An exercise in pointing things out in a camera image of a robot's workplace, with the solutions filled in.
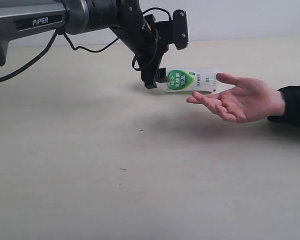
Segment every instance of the green label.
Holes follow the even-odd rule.
[[[194,81],[192,76],[180,70],[173,70],[168,75],[168,87],[173,91],[185,89]]]

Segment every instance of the wrist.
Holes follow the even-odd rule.
[[[286,111],[286,102],[282,93],[278,90],[273,90],[271,92],[271,113],[270,116],[282,117]]]

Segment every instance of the hand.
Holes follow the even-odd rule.
[[[285,101],[281,93],[270,89],[265,82],[225,73],[218,73],[216,78],[221,83],[235,87],[207,96],[193,92],[187,102],[202,104],[231,123],[250,123],[285,113]]]

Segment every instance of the black sleeve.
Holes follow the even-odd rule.
[[[300,127],[300,86],[287,86],[279,89],[285,101],[283,116],[269,116],[272,123],[288,124]]]

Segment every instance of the white table surface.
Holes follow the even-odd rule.
[[[39,51],[9,49],[0,76]],[[54,47],[0,84],[0,240],[300,240],[300,129],[147,90],[132,57]],[[172,46],[161,66],[299,85],[300,37]]]

